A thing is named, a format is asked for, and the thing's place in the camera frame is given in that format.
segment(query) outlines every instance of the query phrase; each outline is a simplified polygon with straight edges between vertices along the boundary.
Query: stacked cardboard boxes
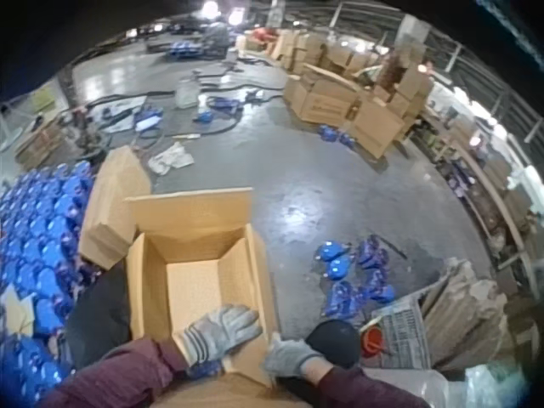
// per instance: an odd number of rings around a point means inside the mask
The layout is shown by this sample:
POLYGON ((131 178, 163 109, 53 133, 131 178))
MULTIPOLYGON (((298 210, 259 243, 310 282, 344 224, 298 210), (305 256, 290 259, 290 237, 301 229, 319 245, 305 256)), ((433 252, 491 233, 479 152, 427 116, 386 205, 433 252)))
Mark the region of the stacked cardboard boxes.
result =
POLYGON ((377 59, 377 54, 359 53, 336 42, 327 46, 326 55, 320 67, 350 79, 355 72, 376 64, 377 59))
POLYGON ((281 60, 285 62, 285 58, 292 59, 292 51, 297 42, 297 37, 300 31, 294 30, 281 30, 278 41, 275 43, 274 51, 271 53, 271 57, 274 60, 281 60))
POLYGON ((414 37, 405 34, 394 48, 394 54, 398 57, 399 65, 409 68, 410 65, 419 65, 423 62, 427 47, 414 37))
POLYGON ((405 121, 397 140, 403 139, 408 129, 413 126, 417 116, 425 108, 432 90, 433 81, 427 74, 420 72, 417 65, 411 65, 406 70, 388 104, 388 108, 405 121))
POLYGON ((352 105, 359 98, 360 87, 316 66, 305 67, 300 80, 293 79, 294 89, 287 92, 292 111, 306 122, 342 126, 352 105))
POLYGON ((62 141, 59 125, 47 122, 28 133, 15 147, 15 160, 29 171, 42 164, 62 141))
POLYGON ((297 37, 297 43, 293 49, 292 65, 289 71, 301 75, 304 64, 318 65, 325 51, 325 38, 314 33, 303 34, 297 37))
POLYGON ((363 98, 348 133, 374 157, 380 158, 403 126, 402 119, 381 99, 363 98))

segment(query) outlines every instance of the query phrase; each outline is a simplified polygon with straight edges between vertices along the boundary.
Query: black pants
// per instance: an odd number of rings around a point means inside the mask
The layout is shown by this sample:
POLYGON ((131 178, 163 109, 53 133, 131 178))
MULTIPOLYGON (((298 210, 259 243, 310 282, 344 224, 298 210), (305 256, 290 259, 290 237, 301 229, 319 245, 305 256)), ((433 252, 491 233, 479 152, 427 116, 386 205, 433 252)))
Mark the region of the black pants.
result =
MULTIPOLYGON (((306 343, 335 366, 348 369, 359 362, 359 333, 345 321, 329 320, 319 324, 306 338, 306 343)), ((278 383, 301 400, 318 406, 319 393, 310 382, 289 377, 278 378, 278 383)))

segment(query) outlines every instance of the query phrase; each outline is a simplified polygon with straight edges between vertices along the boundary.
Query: hand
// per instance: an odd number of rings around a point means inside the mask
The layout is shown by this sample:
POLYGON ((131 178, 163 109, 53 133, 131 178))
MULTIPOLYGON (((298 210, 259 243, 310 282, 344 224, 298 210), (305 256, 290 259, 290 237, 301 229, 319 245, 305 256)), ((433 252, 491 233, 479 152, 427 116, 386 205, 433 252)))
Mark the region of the hand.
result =
POLYGON ((206 314, 183 332, 174 333, 173 338, 189 366, 193 366, 222 359, 231 349, 262 332, 257 312, 247 306, 229 304, 206 314))
POLYGON ((275 377, 302 377, 302 365, 314 357, 323 356, 304 340, 281 340, 278 333, 272 335, 264 369, 275 377))

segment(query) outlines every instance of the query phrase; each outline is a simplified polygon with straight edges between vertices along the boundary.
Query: blue metal part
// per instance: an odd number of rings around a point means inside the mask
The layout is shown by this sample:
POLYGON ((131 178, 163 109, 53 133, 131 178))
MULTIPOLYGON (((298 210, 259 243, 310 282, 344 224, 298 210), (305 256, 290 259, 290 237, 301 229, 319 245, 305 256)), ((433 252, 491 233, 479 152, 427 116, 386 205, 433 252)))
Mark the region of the blue metal part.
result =
POLYGON ((350 149, 353 149, 355 147, 355 139, 349 136, 345 132, 340 133, 340 136, 338 137, 338 141, 341 144, 348 146, 350 149))
POLYGON ((340 255, 329 263, 325 277, 333 281, 340 281, 348 275, 350 266, 351 257, 348 254, 340 255))
POLYGON ((346 280, 335 282, 326 295, 322 315, 331 317, 340 311, 342 304, 349 299, 353 288, 346 280))
POLYGON ((199 43, 185 40, 173 42, 168 53, 179 59, 197 58, 203 55, 203 50, 199 43))
POLYGON ((157 125, 162 121, 163 114, 161 108, 145 106, 134 115, 134 129, 136 132, 146 132, 157 128, 157 125))
POLYGON ((349 251, 349 245, 338 241, 326 241, 317 249, 316 259, 330 262, 349 251))
POLYGON ((364 265, 370 262, 376 255, 379 247, 380 241, 378 240, 377 236, 369 235, 366 240, 359 244, 359 257, 357 259, 357 263, 359 265, 364 265))
POLYGON ((318 133, 326 142, 336 142, 338 139, 337 130, 327 125, 320 125, 318 133))
POLYGON ((379 290, 371 293, 371 299, 379 303, 387 304, 394 301, 395 290, 394 287, 387 284, 382 286, 379 290))
POLYGON ((213 112, 211 110, 205 110, 200 112, 193 122, 196 123, 211 123, 213 121, 213 112))

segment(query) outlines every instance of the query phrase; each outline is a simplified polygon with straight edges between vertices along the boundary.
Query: concrete floor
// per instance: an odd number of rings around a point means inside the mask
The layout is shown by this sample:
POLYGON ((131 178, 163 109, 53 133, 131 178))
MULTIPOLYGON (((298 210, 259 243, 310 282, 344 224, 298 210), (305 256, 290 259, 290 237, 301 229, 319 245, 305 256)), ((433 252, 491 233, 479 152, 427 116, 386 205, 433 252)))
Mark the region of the concrete floor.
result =
MULTIPOLYGON (((172 90, 182 71, 195 67, 221 71, 217 64, 168 63, 142 51, 135 44, 79 65, 82 99, 172 90)), ((279 69, 242 68, 224 85, 275 87, 286 80, 279 69)), ((155 151, 171 143, 165 139, 155 151)), ((408 257, 390 252, 390 282, 399 296, 435 281, 449 257, 469 259, 478 275, 489 275, 490 260, 473 221, 411 142, 373 161, 364 151, 322 141, 314 127, 274 99, 247 107, 233 131, 185 148, 195 164, 157 178, 155 192, 253 187, 252 221, 268 247, 281 330, 288 337, 308 334, 320 319, 325 295, 313 256, 326 240, 357 242, 374 232, 394 243, 408 257)))

